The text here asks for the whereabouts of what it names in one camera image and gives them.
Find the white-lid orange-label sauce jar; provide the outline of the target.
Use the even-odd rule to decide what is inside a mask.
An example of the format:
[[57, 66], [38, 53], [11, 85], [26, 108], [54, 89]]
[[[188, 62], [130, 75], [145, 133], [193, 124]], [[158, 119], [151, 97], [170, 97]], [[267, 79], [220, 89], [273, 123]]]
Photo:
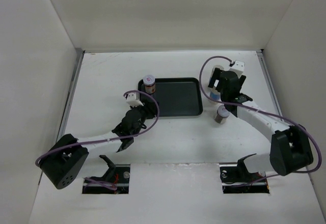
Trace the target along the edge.
[[155, 77], [153, 75], [146, 75], [143, 77], [143, 84], [147, 94], [153, 94], [156, 90]]

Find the silver-lid blue-label grain bottle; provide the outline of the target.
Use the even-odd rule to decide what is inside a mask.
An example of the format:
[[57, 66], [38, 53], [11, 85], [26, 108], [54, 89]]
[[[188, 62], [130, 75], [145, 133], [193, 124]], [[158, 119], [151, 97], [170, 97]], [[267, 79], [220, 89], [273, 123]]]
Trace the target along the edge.
[[221, 73], [224, 71], [224, 67], [221, 65], [215, 65], [211, 71], [210, 79], [209, 79], [209, 88], [213, 88], [215, 81], [220, 79]]

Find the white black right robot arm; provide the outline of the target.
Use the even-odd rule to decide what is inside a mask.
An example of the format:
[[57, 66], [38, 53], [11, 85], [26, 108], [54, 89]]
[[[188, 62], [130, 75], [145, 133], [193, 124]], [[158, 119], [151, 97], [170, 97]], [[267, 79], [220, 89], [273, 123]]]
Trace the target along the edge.
[[216, 67], [208, 85], [219, 92], [220, 102], [229, 113], [250, 124], [270, 143], [268, 153], [254, 153], [238, 160], [237, 177], [248, 181], [257, 172], [287, 176], [312, 164], [312, 139], [304, 127], [261, 110], [251, 97], [241, 93], [245, 79], [242, 72], [233, 68], [224, 71]]

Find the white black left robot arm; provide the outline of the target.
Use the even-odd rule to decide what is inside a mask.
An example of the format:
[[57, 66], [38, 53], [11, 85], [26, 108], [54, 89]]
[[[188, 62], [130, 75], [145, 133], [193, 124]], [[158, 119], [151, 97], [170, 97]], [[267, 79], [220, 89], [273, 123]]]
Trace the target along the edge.
[[[115, 165], [106, 153], [118, 153], [134, 143], [135, 137], [149, 130], [148, 119], [158, 119], [160, 110], [155, 105], [145, 104], [127, 111], [122, 121], [109, 133], [92, 138], [77, 139], [72, 134], [62, 136], [46, 153], [36, 159], [36, 166], [48, 177], [56, 189], [69, 186], [76, 178], [85, 178], [89, 183], [99, 184], [110, 190], [116, 186]], [[102, 159], [106, 165], [97, 170], [97, 177], [90, 176], [86, 168], [90, 159]]]

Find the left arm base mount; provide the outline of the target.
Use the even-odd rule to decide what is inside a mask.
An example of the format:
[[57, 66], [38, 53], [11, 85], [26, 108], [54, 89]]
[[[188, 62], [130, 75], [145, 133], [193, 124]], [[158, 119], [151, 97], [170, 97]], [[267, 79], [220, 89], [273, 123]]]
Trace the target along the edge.
[[105, 162], [106, 171], [84, 180], [82, 194], [128, 194], [131, 165], [114, 164], [106, 155], [99, 158]]

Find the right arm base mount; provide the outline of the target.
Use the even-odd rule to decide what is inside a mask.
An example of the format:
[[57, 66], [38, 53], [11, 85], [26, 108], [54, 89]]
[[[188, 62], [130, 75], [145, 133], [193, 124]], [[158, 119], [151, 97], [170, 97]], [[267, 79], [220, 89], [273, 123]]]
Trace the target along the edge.
[[259, 172], [249, 173], [244, 160], [248, 155], [239, 159], [236, 163], [221, 163], [220, 179], [222, 182], [222, 191], [224, 194], [245, 194], [245, 193], [267, 193], [269, 194], [269, 186], [267, 180], [255, 180], [263, 178], [265, 173]]

